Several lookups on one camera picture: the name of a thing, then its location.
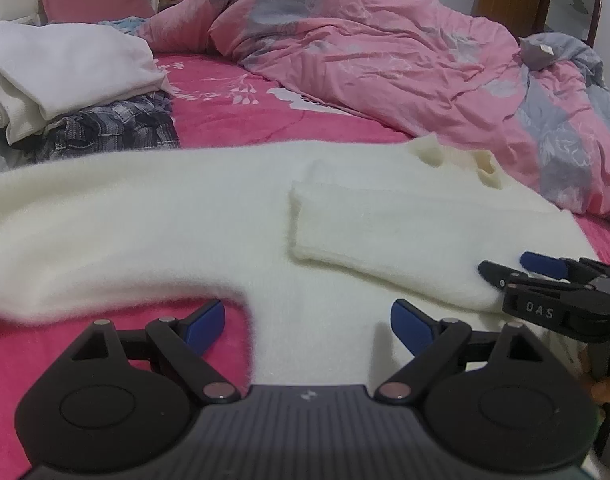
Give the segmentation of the cream fleece sweater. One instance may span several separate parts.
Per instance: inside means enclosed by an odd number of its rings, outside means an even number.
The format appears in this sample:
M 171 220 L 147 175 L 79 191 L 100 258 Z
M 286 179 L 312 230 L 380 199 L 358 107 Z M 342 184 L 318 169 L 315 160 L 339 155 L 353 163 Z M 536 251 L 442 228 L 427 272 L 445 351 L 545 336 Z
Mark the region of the cream fleece sweater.
M 0 317 L 74 318 L 156 300 L 247 309 L 262 384 L 375 384 L 404 355 L 390 306 L 500 321 L 484 260 L 590 257 L 572 214 L 488 151 L 434 136 L 123 152 L 0 174 Z

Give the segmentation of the pile of white clothes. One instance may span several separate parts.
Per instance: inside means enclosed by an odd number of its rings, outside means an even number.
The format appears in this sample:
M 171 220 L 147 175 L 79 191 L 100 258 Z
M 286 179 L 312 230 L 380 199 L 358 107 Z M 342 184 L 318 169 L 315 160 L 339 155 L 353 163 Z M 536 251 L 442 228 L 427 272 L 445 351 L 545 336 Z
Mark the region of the pile of white clothes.
M 107 25 L 0 21 L 0 172 L 178 145 L 171 87 L 145 40 Z

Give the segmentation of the pink floral bed blanket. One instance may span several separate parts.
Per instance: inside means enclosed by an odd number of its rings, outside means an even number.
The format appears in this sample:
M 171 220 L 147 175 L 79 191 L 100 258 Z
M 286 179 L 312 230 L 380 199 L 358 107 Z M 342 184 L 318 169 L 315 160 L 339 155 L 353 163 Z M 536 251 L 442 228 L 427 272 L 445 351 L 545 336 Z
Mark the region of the pink floral bed blanket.
M 290 140 L 401 143 L 404 133 L 370 119 L 341 115 L 304 100 L 274 82 L 206 55 L 162 54 L 157 65 L 174 87 L 173 113 L 183 148 L 221 148 Z M 579 225 L 610 263 L 610 226 L 579 218 Z M 108 312 L 117 328 L 140 328 L 157 314 L 188 314 L 203 300 L 144 304 Z M 206 359 L 239 388 L 247 387 L 251 371 L 250 324 L 247 310 L 225 304 L 226 327 Z M 28 460 L 14 434 L 14 410 L 34 380 L 93 316 L 43 326 L 23 326 L 0 319 L 0 479 L 17 479 Z

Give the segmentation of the light blue garment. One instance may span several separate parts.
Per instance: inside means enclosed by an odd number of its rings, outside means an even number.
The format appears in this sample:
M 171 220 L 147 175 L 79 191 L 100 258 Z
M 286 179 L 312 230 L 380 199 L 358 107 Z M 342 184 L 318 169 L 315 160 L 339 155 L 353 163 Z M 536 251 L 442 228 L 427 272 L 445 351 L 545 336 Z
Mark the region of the light blue garment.
M 128 18 L 121 18 L 116 21 L 101 21 L 99 25 L 109 26 L 113 29 L 122 32 L 123 34 L 136 36 L 137 30 L 142 27 L 147 21 L 146 18 L 138 18 L 138 16 L 129 16 Z

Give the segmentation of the pink grey floral duvet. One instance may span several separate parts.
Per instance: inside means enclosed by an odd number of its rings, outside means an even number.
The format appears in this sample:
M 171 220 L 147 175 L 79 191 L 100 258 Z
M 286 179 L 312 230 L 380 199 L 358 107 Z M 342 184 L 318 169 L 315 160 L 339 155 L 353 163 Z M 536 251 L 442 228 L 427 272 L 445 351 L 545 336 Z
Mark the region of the pink grey floral duvet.
M 408 136 L 487 150 L 556 206 L 610 221 L 603 62 L 562 32 L 513 37 L 439 0 L 185 0 L 138 34 L 215 52 Z

